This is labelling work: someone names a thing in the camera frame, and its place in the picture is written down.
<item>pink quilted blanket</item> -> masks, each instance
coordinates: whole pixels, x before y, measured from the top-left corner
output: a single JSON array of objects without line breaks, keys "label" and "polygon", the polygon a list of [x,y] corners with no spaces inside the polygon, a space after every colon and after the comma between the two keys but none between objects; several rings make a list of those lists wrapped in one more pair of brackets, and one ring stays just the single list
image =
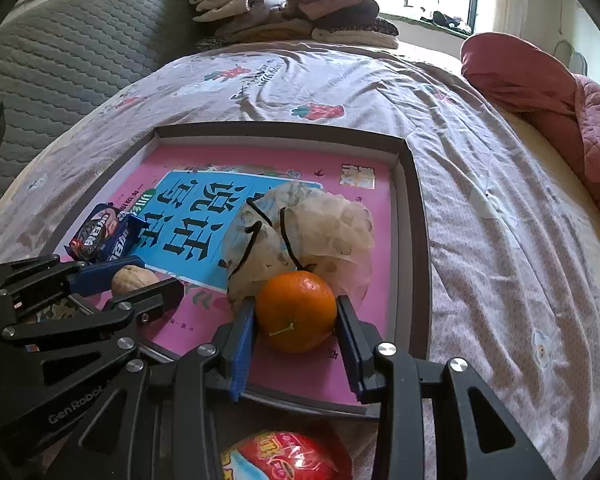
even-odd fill
[{"label": "pink quilted blanket", "polygon": [[600,85],[514,36],[477,34],[462,75],[494,104],[520,113],[578,175],[600,208]]}]

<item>red candy wrapper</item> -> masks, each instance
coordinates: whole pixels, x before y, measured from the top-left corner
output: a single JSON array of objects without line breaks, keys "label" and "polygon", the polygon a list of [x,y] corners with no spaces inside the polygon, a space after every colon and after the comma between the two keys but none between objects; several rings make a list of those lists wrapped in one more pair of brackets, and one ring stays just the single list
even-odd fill
[{"label": "red candy wrapper", "polygon": [[224,480],[350,480],[351,459],[333,434],[267,431],[222,453]]}]

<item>oreo package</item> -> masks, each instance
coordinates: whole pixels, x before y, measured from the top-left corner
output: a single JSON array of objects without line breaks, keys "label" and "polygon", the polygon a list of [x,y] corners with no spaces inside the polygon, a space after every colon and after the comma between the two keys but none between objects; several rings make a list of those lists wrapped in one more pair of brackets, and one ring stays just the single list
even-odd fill
[{"label": "oreo package", "polygon": [[144,220],[111,203],[98,204],[64,248],[74,260],[110,262],[125,256],[147,226]]}]

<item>gray quilted headboard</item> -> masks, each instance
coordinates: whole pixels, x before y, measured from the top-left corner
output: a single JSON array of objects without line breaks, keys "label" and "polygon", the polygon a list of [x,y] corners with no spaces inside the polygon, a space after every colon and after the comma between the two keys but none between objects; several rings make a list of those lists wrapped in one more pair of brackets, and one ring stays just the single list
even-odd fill
[{"label": "gray quilted headboard", "polygon": [[188,0],[50,0],[0,28],[0,197],[56,137],[120,89],[192,54]]}]

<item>orange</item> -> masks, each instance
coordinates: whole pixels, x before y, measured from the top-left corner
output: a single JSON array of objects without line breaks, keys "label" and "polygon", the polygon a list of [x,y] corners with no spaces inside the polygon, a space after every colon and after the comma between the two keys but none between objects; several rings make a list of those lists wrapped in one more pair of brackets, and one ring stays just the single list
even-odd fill
[{"label": "orange", "polygon": [[336,298],[329,285],[305,270],[271,278],[256,297],[260,335],[283,352],[306,352],[333,331]]}]

